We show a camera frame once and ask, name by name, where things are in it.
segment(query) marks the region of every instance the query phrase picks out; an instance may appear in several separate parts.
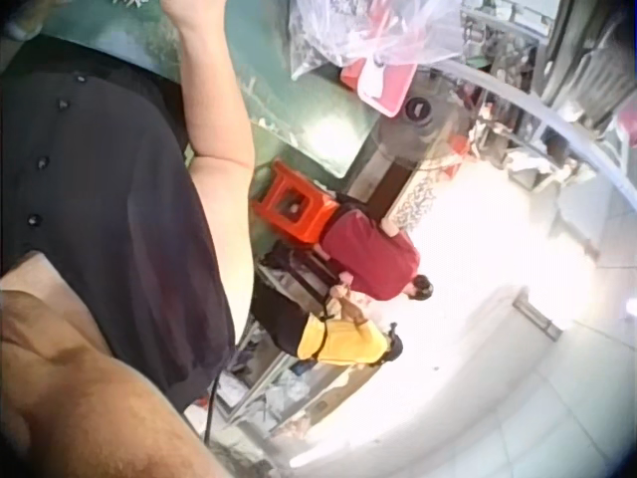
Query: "red plastic stool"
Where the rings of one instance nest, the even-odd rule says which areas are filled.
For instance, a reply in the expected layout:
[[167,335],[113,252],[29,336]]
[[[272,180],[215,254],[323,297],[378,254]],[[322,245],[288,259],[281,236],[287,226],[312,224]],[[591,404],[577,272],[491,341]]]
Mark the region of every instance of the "red plastic stool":
[[278,159],[272,169],[274,182],[263,201],[252,202],[253,210],[298,241],[316,244],[338,203]]

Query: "red shirt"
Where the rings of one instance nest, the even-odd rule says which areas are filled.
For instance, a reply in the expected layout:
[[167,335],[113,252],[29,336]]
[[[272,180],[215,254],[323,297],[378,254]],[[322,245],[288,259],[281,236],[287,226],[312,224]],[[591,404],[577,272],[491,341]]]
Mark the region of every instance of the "red shirt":
[[418,273],[420,255],[407,234],[389,237],[358,210],[343,214],[320,245],[353,276],[353,291],[377,301],[399,295]]

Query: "wire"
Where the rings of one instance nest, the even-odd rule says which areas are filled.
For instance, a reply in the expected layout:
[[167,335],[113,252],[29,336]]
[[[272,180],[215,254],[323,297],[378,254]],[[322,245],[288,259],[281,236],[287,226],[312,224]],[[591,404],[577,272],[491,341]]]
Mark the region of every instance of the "wire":
[[208,416],[206,417],[206,431],[203,434],[203,443],[206,446],[210,445],[210,429],[212,428],[212,410],[215,404],[215,395],[217,394],[217,386],[219,385],[219,378],[221,373],[215,378],[212,383],[212,389],[210,390],[210,397],[208,398]]

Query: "yellow shirt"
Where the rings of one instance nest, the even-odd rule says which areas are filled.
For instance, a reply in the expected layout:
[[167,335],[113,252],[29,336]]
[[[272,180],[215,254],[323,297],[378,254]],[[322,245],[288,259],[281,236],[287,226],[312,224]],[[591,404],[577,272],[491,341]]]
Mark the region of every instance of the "yellow shirt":
[[299,344],[299,359],[310,359],[316,353],[325,327],[327,338],[318,361],[335,365],[374,363],[389,349],[389,340],[373,322],[367,321],[358,327],[353,322],[338,319],[323,323],[310,314]]

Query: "green table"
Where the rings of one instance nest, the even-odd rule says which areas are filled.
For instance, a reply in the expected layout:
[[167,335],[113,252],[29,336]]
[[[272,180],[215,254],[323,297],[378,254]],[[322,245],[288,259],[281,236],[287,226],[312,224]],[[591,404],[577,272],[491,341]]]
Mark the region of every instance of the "green table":
[[[290,79],[287,11],[287,0],[228,2],[228,43],[250,119],[343,177],[378,113],[338,83],[336,68]],[[76,0],[55,9],[43,33],[179,81],[177,35],[158,0],[139,9]]]

